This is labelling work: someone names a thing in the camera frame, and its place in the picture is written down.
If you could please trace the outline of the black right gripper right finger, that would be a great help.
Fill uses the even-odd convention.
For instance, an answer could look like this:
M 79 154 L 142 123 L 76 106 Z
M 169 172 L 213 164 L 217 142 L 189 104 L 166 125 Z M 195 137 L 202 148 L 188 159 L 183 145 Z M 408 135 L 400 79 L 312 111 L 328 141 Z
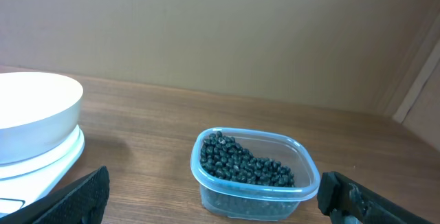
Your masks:
M 322 174 L 318 208 L 332 223 L 429 224 L 339 172 Z

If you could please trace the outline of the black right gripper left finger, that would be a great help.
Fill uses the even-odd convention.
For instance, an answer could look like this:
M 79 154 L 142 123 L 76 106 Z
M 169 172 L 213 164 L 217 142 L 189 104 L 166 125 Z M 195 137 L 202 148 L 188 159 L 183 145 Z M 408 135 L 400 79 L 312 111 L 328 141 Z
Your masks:
M 106 166 L 1 218 L 1 224 L 101 224 L 109 199 Z

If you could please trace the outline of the black beans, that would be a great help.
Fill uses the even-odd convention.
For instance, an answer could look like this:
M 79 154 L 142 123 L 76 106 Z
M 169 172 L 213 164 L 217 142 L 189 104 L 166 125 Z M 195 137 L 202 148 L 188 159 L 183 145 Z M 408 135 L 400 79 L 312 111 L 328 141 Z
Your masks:
M 255 157 L 232 136 L 217 131 L 203 138 L 201 143 L 199 162 L 213 177 L 260 186 L 295 186 L 289 166 L 268 157 Z

